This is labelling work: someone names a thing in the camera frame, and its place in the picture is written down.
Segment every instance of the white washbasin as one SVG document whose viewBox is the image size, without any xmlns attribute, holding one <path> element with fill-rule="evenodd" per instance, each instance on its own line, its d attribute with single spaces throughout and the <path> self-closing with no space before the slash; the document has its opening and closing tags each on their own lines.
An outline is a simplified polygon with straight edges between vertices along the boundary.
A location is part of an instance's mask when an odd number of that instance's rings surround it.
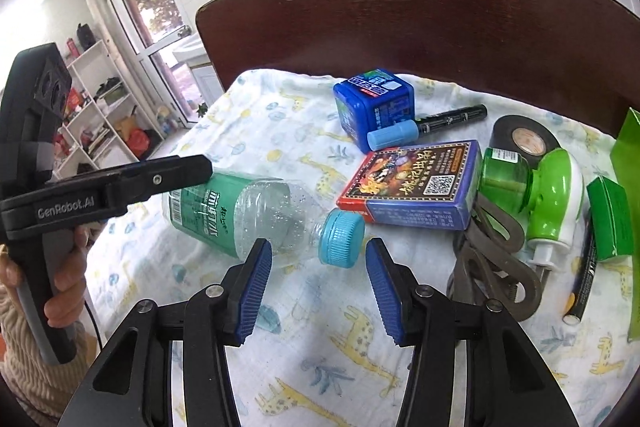
<svg viewBox="0 0 640 427">
<path fill-rule="evenodd" d="M 174 57 L 178 62 L 186 62 L 189 66 L 210 62 L 198 33 L 183 38 L 180 45 L 174 49 Z"/>
</svg>

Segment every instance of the blue box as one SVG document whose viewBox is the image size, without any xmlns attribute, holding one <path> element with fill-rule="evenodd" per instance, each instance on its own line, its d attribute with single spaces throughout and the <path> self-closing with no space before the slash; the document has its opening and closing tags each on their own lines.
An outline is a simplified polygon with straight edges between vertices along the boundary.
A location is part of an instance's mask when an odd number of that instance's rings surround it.
<svg viewBox="0 0 640 427">
<path fill-rule="evenodd" d="M 415 118 L 414 86 L 385 70 L 336 84 L 334 96 L 342 128 L 365 154 L 370 131 Z"/>
<path fill-rule="evenodd" d="M 466 230 L 481 166 L 476 140 L 372 152 L 337 205 L 368 223 Z"/>
</svg>

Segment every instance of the human hand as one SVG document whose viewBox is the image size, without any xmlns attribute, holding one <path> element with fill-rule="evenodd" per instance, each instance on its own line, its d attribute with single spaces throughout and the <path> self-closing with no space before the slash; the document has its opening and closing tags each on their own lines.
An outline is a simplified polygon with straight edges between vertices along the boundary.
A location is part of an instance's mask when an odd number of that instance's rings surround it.
<svg viewBox="0 0 640 427">
<path fill-rule="evenodd" d="M 87 234 L 83 227 L 74 231 L 76 247 L 69 253 L 54 277 L 60 293 L 49 299 L 44 306 L 44 314 L 52 328 L 66 328 L 73 324 L 84 307 L 86 280 Z M 11 259 L 6 248 L 0 253 L 0 282 L 4 284 L 17 309 L 22 311 L 16 288 L 22 283 L 22 271 Z"/>
</svg>

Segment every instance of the door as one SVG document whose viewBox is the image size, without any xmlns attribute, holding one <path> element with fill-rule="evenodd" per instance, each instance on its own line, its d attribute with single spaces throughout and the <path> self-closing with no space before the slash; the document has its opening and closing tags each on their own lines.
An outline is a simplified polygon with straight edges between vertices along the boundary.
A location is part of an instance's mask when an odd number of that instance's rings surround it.
<svg viewBox="0 0 640 427">
<path fill-rule="evenodd" d="M 190 68 L 172 51 L 191 35 L 178 0 L 110 0 L 129 38 L 136 60 L 162 102 L 174 110 L 185 126 L 198 121 L 204 103 Z"/>
</svg>

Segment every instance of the white patterned sheet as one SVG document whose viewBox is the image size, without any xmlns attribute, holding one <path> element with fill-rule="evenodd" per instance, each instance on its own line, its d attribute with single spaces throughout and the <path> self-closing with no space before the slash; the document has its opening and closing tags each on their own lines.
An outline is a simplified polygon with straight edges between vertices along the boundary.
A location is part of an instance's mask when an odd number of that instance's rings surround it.
<svg viewBox="0 0 640 427">
<path fill-rule="evenodd" d="M 556 114 L 499 96 L 412 76 L 416 113 L 484 103 L 489 118 L 450 130 L 438 141 L 474 138 L 487 147 L 493 124 L 522 114 L 546 125 L 582 166 L 586 182 L 614 178 L 613 139 Z M 340 127 L 333 78 L 257 70 L 242 74 L 175 153 L 207 153 L 214 167 L 303 180 L 327 209 L 363 155 Z M 574 282 L 584 219 L 568 268 L 548 280 L 539 311 L 523 323 L 554 372 L 582 427 L 598 425 L 622 395 L 640 347 L 627 344 L 630 266 L 598 266 L 584 320 L 568 327 L 562 309 Z M 396 262 L 442 292 L 454 265 L 450 232 L 367 225 L 366 241 L 382 237 Z M 164 222 L 158 196 L 111 219 L 89 255 L 88 287 L 107 335 L 135 302 L 182 301 L 219 282 L 233 259 Z M 175 424 L 184 425 L 182 346 L 174 348 Z M 363 256 L 343 270 L 308 261 L 274 270 L 257 327 L 241 349 L 228 348 L 236 405 L 244 427 L 392 427 L 402 402 L 411 349 L 386 336 Z M 456 368 L 451 425 L 463 424 L 463 365 Z M 284 398 L 283 390 L 294 399 Z"/>
</svg>

